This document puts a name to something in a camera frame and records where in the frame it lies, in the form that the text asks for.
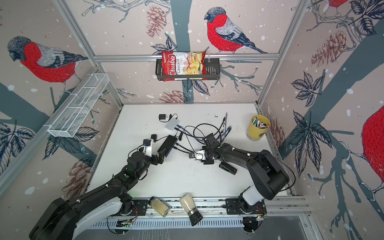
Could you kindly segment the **black network switch box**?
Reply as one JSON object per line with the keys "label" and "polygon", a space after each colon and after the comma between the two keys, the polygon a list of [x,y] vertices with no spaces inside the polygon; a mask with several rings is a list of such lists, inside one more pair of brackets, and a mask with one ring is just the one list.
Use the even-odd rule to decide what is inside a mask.
{"label": "black network switch box", "polygon": [[163,144],[158,149],[159,156],[163,156],[164,158],[167,157],[177,141],[178,139],[176,137],[171,135],[167,136]]}

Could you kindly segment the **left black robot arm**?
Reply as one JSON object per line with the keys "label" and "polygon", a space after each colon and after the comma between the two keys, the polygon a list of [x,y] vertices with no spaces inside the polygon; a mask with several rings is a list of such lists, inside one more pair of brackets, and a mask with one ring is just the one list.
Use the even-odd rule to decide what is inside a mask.
{"label": "left black robot arm", "polygon": [[128,191],[143,180],[150,165],[164,162],[165,155],[148,156],[135,152],[127,165],[108,182],[68,200],[54,200],[29,234],[31,240],[73,240],[80,233],[109,216],[133,215],[136,219],[145,208],[137,207]]}

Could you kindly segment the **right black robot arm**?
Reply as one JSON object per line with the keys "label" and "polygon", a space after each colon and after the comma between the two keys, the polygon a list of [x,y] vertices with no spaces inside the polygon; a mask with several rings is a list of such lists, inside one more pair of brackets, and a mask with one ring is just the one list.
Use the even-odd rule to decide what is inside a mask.
{"label": "right black robot arm", "polygon": [[213,164],[215,160],[221,163],[219,167],[235,175],[240,166],[249,171],[253,185],[244,190],[238,198],[238,206],[245,213],[251,207],[263,200],[272,200],[279,192],[288,188],[290,178],[282,164],[269,151],[249,152],[233,147],[230,144],[221,144],[213,134],[203,138],[203,164]]}

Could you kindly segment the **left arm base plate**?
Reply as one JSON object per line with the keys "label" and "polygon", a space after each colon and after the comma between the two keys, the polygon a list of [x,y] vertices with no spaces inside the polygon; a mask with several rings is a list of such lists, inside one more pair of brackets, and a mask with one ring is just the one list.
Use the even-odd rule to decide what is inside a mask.
{"label": "left arm base plate", "polygon": [[133,217],[145,216],[148,208],[148,202],[149,200],[147,199],[132,199],[130,201],[125,201],[122,203],[117,215]]}

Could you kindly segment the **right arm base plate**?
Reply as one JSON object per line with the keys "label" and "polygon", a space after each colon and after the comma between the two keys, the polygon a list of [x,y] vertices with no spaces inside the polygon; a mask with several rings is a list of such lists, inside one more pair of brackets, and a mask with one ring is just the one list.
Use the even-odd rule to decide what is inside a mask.
{"label": "right arm base plate", "polygon": [[225,199],[223,208],[226,209],[228,215],[266,215],[267,210],[264,201],[249,205],[245,200]]}

